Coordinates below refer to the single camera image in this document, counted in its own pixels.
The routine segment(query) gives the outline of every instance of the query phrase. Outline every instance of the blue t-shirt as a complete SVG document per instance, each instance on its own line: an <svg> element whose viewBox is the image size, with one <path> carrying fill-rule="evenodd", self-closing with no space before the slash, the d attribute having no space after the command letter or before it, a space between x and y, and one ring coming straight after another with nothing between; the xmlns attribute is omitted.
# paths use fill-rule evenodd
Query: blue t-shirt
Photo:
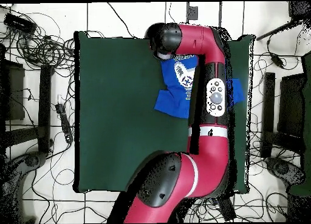
<svg viewBox="0 0 311 224"><path fill-rule="evenodd" d="M167 90L160 90L154 109L178 118L188 118L194 71L199 63L196 55L177 55L161 61ZM233 104L244 101L239 79L232 79Z"/></svg>

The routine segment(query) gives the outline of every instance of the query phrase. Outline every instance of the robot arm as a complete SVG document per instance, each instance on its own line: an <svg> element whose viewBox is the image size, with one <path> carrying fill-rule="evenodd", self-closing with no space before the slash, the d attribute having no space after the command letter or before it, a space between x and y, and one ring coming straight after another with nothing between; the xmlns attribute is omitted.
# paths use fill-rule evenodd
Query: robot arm
<svg viewBox="0 0 311 224"><path fill-rule="evenodd" d="M157 59L199 55L193 82L187 152L158 155L125 223L164 223L186 197L220 194L228 170L225 54L212 27L154 24L146 32Z"/></svg>

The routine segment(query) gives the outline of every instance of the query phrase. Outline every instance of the dark green mat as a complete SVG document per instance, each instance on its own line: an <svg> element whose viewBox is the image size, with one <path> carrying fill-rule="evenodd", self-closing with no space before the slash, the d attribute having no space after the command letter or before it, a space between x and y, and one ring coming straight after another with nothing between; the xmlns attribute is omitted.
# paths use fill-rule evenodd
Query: dark green mat
<svg viewBox="0 0 311 224"><path fill-rule="evenodd" d="M232 77L240 79L245 97L252 40L229 41ZM188 120L153 109L165 85L148 40L88 38L79 32L75 42L80 52L80 149L74 185L80 192L124 191L149 154L186 151ZM247 100L234 108L236 189L245 193Z"/></svg>

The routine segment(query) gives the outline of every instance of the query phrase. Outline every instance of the round button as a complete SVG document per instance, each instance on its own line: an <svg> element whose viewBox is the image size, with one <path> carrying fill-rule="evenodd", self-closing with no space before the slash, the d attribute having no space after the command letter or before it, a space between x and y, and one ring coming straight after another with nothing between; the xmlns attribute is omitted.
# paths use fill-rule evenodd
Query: round button
<svg viewBox="0 0 311 224"><path fill-rule="evenodd" d="M222 95L220 93L213 93L210 99L212 103L220 104L222 102Z"/></svg>

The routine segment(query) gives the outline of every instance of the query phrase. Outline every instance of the white print on shirt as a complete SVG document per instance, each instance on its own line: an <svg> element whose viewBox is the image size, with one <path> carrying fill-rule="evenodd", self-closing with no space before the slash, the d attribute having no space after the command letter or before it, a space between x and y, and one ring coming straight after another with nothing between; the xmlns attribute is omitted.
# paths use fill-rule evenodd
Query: white print on shirt
<svg viewBox="0 0 311 224"><path fill-rule="evenodd" d="M191 97L195 69L196 68L187 69L180 61L176 62L174 65L178 82L186 89L186 100L190 100Z"/></svg>
<svg viewBox="0 0 311 224"><path fill-rule="evenodd" d="M174 60L175 61L181 61L182 59L188 59L188 58L192 58L192 57L194 57L194 55L175 55Z"/></svg>

